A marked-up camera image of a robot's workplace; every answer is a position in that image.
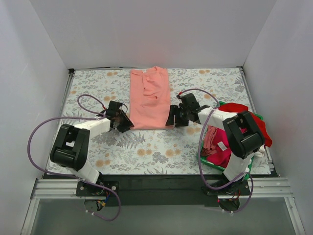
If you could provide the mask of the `salmon pink t shirt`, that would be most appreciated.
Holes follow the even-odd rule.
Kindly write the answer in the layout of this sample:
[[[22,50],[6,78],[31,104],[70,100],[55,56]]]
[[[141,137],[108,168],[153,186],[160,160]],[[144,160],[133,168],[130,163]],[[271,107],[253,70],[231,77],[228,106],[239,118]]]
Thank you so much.
[[[167,126],[171,105],[168,70],[152,67],[130,72],[130,120],[134,130],[172,129]]]

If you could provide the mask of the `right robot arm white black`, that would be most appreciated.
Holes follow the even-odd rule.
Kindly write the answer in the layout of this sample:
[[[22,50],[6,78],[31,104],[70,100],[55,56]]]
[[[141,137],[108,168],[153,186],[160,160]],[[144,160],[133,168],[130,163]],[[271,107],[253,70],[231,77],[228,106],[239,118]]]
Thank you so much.
[[[213,126],[225,131],[230,147],[230,161],[222,172],[222,179],[213,185],[206,180],[204,184],[209,191],[223,191],[234,194],[239,183],[250,174],[249,165],[255,153],[265,144],[265,137],[249,111],[239,113],[220,110],[220,105],[201,106],[191,90],[177,95],[179,105],[171,105],[167,126],[185,127],[189,122],[201,124],[203,128]]]

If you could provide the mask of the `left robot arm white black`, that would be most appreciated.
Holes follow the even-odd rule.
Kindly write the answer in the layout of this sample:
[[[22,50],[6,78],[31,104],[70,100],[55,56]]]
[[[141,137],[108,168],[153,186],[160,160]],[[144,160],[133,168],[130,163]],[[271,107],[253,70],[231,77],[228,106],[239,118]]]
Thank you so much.
[[[122,106],[120,102],[111,101],[95,120],[61,125],[50,153],[53,163],[88,181],[87,190],[94,196],[103,192],[104,184],[98,180],[100,172],[88,161],[89,141],[113,129],[124,133],[134,127]]]

